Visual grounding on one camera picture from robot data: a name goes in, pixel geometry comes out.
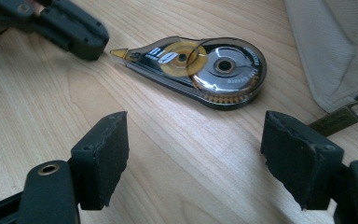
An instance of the wooden desk surface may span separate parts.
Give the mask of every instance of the wooden desk surface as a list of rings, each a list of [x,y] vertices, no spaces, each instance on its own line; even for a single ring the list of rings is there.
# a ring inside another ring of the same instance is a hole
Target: wooden desk surface
[[[310,123],[313,101],[283,0],[74,0],[101,19],[110,42],[97,62],[79,60],[39,35],[0,36],[0,200],[22,190],[36,165],[67,160],[103,116],[126,110],[130,158],[102,212],[82,223],[332,223],[326,211],[300,211],[260,154],[266,110]],[[110,49],[163,37],[234,36],[264,53],[259,97],[221,112],[113,63]],[[358,124],[330,137],[358,160]]]

